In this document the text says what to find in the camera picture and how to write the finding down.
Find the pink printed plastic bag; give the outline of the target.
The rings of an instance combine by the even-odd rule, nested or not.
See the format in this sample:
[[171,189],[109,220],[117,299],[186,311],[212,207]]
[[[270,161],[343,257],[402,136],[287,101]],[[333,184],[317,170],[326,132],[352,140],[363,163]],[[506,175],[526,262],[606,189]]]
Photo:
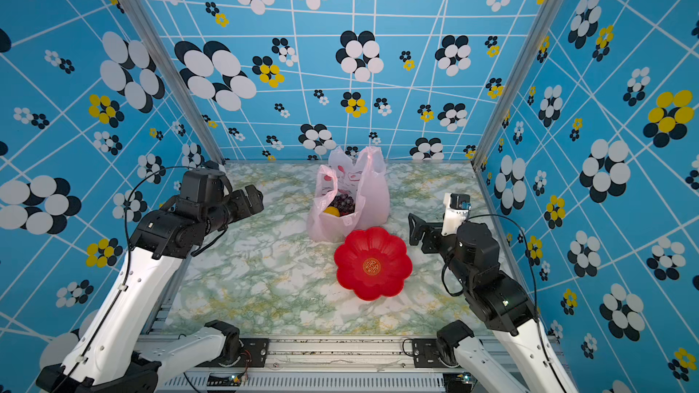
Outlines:
[[320,166],[315,196],[307,220],[309,237],[318,242],[340,242],[354,230],[378,227],[388,221],[390,193],[382,150],[365,147],[356,158],[342,149],[329,154]]

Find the dark purple grape bunch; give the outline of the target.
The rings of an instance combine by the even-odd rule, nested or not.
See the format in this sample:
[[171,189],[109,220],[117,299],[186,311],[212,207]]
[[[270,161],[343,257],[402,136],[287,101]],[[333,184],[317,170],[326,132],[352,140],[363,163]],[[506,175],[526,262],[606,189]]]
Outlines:
[[331,206],[340,209],[341,217],[355,212],[356,203],[354,198],[345,193],[339,193],[331,202]]

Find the yellow lemon fruit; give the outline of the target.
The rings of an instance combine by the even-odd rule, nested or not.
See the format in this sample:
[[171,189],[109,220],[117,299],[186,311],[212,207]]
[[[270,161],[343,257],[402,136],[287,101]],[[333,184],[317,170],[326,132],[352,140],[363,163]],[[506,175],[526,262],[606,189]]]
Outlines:
[[334,217],[340,217],[340,216],[341,216],[340,209],[337,209],[336,207],[333,207],[333,206],[326,207],[326,208],[324,209],[323,212],[324,212],[325,214],[328,214],[328,215],[331,215],[331,216],[334,216]]

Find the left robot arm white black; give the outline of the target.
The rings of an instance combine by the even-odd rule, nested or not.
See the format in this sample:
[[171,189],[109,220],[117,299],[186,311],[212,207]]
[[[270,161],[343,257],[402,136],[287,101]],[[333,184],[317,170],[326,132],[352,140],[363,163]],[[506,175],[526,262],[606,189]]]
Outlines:
[[43,367],[44,392],[154,392],[199,364],[246,360],[237,327],[213,320],[163,349],[138,352],[140,333],[171,278],[205,236],[260,213],[253,185],[233,190],[227,178],[183,187],[163,209],[142,218],[125,265],[85,335],[62,362]]

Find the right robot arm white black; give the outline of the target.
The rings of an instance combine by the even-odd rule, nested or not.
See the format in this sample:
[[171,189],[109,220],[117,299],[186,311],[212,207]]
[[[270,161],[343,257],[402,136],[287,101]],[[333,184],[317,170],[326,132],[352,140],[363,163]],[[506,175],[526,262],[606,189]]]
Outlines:
[[464,211],[447,210],[441,223],[409,215],[409,242],[438,254],[462,285],[471,312],[486,325],[516,365],[515,378],[487,351],[473,331],[453,321],[437,333],[442,362],[458,366],[489,392],[575,392],[577,387],[548,340],[535,303],[501,269],[500,245],[489,227]]

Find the red flower-shaped plate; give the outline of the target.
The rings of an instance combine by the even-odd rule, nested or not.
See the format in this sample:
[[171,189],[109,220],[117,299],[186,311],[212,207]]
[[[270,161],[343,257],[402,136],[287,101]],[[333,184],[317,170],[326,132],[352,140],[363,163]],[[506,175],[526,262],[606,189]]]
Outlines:
[[363,301],[398,296],[413,272],[405,242],[382,227],[352,231],[334,262],[339,284]]

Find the right green circuit board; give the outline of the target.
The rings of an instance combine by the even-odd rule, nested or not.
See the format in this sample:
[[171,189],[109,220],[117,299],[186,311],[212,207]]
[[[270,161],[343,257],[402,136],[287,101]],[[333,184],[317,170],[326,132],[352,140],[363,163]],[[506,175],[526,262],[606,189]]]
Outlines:
[[477,381],[466,373],[444,373],[442,377],[444,389],[447,393],[471,392],[477,384]]

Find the green circuit board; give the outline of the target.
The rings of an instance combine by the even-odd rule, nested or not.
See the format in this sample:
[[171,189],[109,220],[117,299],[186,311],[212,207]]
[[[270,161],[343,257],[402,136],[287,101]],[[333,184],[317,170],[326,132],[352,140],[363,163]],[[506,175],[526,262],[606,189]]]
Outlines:
[[466,373],[444,373],[442,377],[444,389],[447,393],[471,392],[477,384],[477,381]]
[[207,386],[214,388],[240,387],[243,382],[244,378],[240,375],[212,374],[209,375]]

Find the left green circuit board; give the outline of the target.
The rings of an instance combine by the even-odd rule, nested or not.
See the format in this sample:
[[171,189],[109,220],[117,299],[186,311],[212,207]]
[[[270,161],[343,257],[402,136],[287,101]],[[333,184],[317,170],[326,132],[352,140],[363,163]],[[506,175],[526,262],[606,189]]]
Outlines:
[[207,386],[214,388],[240,387],[243,382],[244,378],[240,375],[212,374],[209,375]]

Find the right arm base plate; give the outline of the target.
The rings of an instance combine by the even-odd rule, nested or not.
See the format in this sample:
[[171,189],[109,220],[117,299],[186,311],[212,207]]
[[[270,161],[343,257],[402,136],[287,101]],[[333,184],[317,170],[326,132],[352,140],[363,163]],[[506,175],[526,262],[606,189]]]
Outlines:
[[436,338],[413,338],[410,340],[413,366],[415,369],[450,369],[438,348]]

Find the aluminium front rail frame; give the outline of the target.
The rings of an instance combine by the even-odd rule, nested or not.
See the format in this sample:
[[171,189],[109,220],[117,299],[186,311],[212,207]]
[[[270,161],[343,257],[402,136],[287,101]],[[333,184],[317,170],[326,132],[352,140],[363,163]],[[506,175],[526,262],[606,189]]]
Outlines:
[[[86,367],[86,377],[95,385],[109,385],[118,392],[154,392],[177,376],[211,361],[220,365],[225,357],[234,358],[240,345],[238,335],[226,336],[212,327],[179,338],[167,345],[136,352],[135,342],[120,338],[113,344],[92,346],[94,352]],[[348,365],[360,369],[393,367],[412,359],[400,340],[271,340],[266,366],[271,368],[284,357],[296,366]]]

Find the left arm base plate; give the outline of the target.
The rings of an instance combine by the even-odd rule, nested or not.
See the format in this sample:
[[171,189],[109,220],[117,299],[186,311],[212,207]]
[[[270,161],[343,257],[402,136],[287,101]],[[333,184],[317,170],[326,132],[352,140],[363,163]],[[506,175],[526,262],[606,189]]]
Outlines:
[[269,354],[270,340],[268,338],[242,338],[238,345],[238,353],[234,358],[225,357],[220,360],[221,367],[262,369],[266,366]]

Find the left aluminium corner post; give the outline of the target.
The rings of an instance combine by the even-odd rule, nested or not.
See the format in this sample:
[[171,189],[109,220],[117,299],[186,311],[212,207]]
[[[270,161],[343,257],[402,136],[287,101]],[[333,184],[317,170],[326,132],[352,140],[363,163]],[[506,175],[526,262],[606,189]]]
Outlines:
[[178,74],[178,69],[169,57],[169,52],[158,36],[156,27],[153,23],[153,18],[149,16],[140,0],[119,0],[126,13],[129,16],[129,21],[138,33],[141,41],[155,60],[158,69],[162,72],[162,76],[166,85],[172,91],[172,96],[177,102],[186,120],[191,125],[193,131],[200,139],[202,147],[208,153],[209,157],[218,164],[224,164],[224,156],[220,147],[213,138],[213,134],[209,128],[204,125],[201,113],[189,90],[184,84],[181,76]]

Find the aluminium corner post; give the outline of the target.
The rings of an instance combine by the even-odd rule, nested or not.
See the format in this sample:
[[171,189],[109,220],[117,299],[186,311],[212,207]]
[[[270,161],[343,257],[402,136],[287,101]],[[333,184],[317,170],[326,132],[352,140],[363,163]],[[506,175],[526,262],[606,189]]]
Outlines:
[[564,0],[544,0],[544,3],[541,5],[540,11],[533,21],[533,26],[514,62],[513,70],[506,80],[503,94],[493,110],[488,126],[484,130],[481,142],[477,147],[476,157],[473,160],[474,168],[480,167],[480,164],[489,156],[491,146],[495,142],[501,128],[502,120],[510,110],[517,96],[517,91],[524,83],[524,79],[533,65],[535,53],[538,51],[542,40],[547,36],[553,20],[555,20],[562,7],[562,3],[564,3]]
[[218,164],[224,164],[224,156],[220,147],[213,138],[213,134],[209,128],[204,125],[201,113],[189,90],[184,84],[181,76],[178,74],[178,69],[169,57],[169,52],[158,36],[156,27],[153,23],[153,18],[149,16],[140,0],[119,0],[126,13],[129,16],[129,21],[138,33],[141,41],[155,60],[158,69],[162,72],[162,76],[166,85],[172,91],[172,96],[177,102],[186,120],[191,125],[193,131],[200,139],[202,147],[208,153],[209,157]]

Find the right aluminium corner post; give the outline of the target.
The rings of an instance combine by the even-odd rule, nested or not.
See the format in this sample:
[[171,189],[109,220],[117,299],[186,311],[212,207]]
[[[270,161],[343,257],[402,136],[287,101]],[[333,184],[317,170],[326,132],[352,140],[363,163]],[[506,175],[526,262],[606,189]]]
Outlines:
[[562,7],[562,3],[564,3],[564,0],[544,0],[544,3],[541,5],[540,11],[533,21],[533,26],[514,62],[513,70],[506,80],[503,94],[493,110],[488,126],[484,130],[481,142],[477,147],[476,157],[473,160],[474,168],[480,167],[480,164],[489,156],[491,146],[495,142],[501,128],[502,120],[510,110],[517,96],[517,91],[524,83],[524,79],[533,65],[535,53],[538,51],[542,40],[547,36],[553,20],[555,20]]

